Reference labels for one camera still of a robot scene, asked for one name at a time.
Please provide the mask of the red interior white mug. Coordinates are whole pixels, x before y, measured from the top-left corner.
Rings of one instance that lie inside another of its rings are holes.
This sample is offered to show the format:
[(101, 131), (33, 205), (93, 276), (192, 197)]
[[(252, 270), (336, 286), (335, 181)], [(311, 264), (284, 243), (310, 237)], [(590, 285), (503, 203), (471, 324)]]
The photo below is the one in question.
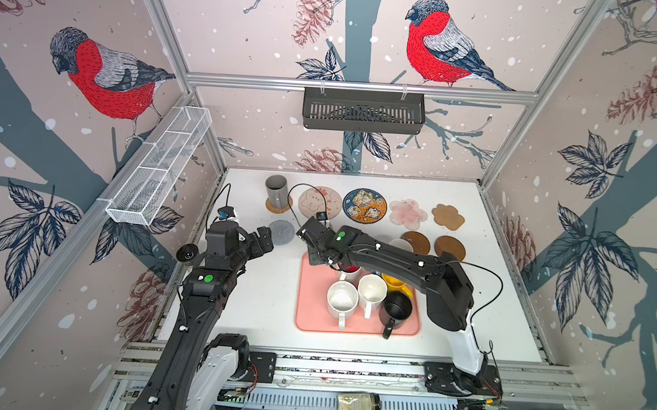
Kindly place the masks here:
[(358, 266), (346, 266), (339, 269), (339, 281), (357, 283), (362, 269)]

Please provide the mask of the grey woven round coaster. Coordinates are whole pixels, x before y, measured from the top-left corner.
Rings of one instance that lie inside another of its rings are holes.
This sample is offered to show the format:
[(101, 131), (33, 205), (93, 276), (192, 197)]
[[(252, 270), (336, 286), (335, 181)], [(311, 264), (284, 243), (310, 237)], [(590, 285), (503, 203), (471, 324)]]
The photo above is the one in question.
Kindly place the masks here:
[(274, 246), (282, 247), (292, 242), (295, 237), (293, 224), (286, 220), (275, 220), (269, 225)]

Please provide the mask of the pink bunny round coaster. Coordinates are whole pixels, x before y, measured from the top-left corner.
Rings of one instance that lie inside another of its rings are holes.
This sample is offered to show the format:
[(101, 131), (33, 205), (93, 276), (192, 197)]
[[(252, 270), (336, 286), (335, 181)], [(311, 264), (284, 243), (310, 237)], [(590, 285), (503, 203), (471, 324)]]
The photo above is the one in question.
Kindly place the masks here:
[(300, 196), (299, 211), (306, 218), (325, 212), (327, 219), (333, 220), (343, 211), (342, 198), (329, 187), (308, 188)]

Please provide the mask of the white mug front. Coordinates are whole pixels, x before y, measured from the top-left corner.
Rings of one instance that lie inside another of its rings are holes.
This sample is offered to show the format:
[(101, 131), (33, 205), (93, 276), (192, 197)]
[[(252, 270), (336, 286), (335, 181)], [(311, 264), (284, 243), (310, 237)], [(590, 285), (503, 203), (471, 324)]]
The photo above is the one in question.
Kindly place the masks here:
[(357, 310), (358, 303), (358, 290), (352, 283), (338, 281), (328, 288), (327, 309), (341, 331), (346, 328), (348, 319)]

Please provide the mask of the rattan round coaster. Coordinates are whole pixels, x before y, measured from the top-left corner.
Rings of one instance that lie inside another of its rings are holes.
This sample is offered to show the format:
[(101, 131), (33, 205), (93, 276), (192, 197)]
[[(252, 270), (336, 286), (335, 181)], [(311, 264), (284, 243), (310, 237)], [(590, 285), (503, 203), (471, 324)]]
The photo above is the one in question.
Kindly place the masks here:
[(267, 199), (265, 202), (265, 207), (269, 212), (272, 212), (272, 214), (282, 214), (288, 212), (291, 209), (292, 203), (293, 199), (289, 198), (289, 203), (286, 207), (276, 207), (272, 204), (270, 199)]

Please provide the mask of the blue cartoon round coaster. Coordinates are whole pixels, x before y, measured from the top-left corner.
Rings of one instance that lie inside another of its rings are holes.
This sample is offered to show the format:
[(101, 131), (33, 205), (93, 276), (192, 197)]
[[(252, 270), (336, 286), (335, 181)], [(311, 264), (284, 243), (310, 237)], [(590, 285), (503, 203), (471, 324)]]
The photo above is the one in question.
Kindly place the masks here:
[(378, 223), (388, 212), (388, 203), (375, 190), (354, 189), (342, 201), (343, 213), (352, 221), (362, 225)]

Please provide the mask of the pink serving tray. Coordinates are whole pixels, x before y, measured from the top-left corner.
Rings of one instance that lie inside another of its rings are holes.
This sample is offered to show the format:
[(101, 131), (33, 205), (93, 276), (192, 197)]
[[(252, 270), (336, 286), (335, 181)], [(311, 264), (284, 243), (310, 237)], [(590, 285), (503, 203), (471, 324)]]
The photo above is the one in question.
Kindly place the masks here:
[(372, 311), (370, 319), (364, 319), (361, 308), (346, 321), (346, 328), (340, 330), (337, 319), (327, 308), (327, 292), (334, 282), (338, 281), (337, 273), (326, 265), (311, 266), (309, 256), (302, 257), (299, 290), (296, 308), (296, 326), (301, 331), (329, 332), (356, 335), (381, 335), (384, 327), (379, 319), (379, 310)]

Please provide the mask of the grey mug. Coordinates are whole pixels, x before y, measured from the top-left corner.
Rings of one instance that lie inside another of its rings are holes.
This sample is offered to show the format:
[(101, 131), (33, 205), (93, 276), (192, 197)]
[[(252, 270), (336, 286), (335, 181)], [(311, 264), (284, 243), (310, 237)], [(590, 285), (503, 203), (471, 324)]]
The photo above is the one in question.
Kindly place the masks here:
[(286, 207), (289, 203), (287, 179), (283, 175), (273, 174), (265, 181), (268, 197), (276, 207)]

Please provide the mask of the yellow mug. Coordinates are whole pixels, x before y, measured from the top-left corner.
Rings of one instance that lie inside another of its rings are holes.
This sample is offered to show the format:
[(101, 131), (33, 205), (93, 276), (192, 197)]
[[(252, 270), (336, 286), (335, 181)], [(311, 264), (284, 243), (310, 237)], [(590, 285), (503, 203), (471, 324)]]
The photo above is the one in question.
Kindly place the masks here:
[(410, 286), (408, 286), (402, 280), (397, 280), (397, 278), (385, 274), (382, 274), (381, 278), (385, 281), (387, 285), (388, 294), (394, 293), (396, 291), (405, 294), (409, 299), (413, 300), (415, 298), (415, 295), (411, 290)]

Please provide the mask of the pink flower coaster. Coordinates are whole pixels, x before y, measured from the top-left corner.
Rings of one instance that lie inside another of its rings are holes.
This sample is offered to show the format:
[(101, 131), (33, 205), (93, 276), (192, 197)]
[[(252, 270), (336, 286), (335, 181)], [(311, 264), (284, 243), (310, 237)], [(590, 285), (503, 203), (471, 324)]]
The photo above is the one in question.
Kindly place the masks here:
[(394, 225), (402, 225), (408, 231), (418, 230), (428, 219), (428, 214), (414, 199), (392, 201), (388, 208), (390, 222)]

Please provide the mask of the brown round wooden coaster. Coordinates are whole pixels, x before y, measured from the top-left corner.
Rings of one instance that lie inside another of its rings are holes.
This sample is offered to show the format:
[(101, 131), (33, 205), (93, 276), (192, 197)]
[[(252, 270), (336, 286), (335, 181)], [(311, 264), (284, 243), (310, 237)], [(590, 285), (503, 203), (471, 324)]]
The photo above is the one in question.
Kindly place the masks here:
[(461, 241), (453, 236), (440, 236), (434, 242), (435, 254), (442, 256), (444, 253), (454, 256), (458, 261), (464, 260), (467, 256), (466, 247)]

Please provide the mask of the cork flower coaster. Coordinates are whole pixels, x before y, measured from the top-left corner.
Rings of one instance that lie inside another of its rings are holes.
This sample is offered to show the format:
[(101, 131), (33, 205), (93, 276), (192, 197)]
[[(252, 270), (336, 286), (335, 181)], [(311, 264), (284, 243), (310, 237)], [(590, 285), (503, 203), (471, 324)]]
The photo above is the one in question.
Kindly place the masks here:
[(452, 205), (437, 205), (432, 209), (432, 216), (436, 224), (450, 231), (459, 230), (466, 221), (464, 216), (459, 213), (459, 210)]

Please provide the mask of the dark glossy round coaster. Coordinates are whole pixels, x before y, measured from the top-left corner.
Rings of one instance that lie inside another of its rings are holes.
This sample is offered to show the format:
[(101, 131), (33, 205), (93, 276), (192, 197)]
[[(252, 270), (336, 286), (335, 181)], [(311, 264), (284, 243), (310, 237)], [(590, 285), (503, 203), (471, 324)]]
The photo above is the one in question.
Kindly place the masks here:
[(418, 231), (407, 231), (402, 235), (402, 239), (411, 245), (412, 250), (419, 255), (428, 255), (431, 250), (429, 238)]

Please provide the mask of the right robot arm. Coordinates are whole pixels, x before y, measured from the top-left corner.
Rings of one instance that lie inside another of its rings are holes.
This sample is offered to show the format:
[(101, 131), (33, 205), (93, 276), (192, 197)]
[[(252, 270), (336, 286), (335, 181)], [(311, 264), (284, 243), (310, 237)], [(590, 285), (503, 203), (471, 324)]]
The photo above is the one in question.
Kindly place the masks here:
[(431, 393), (463, 398), (503, 396), (497, 365), (488, 361), (491, 351), (480, 348), (473, 327), (475, 289), (464, 271), (465, 262), (451, 253), (420, 255), (379, 241), (349, 226), (332, 230), (315, 217), (296, 235), (306, 244), (312, 265), (356, 266), (402, 280), (425, 295), (427, 318), (447, 332), (449, 362), (425, 362), (426, 389)]

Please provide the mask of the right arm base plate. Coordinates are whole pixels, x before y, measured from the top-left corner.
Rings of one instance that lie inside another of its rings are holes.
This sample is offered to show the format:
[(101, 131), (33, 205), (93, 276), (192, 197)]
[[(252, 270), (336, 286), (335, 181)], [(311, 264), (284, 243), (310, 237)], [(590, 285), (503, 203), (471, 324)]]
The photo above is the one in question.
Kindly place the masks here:
[(428, 392), (463, 398), (503, 397), (502, 382), (495, 366), (484, 366), (478, 374), (468, 374), (452, 363), (425, 362), (424, 386)]

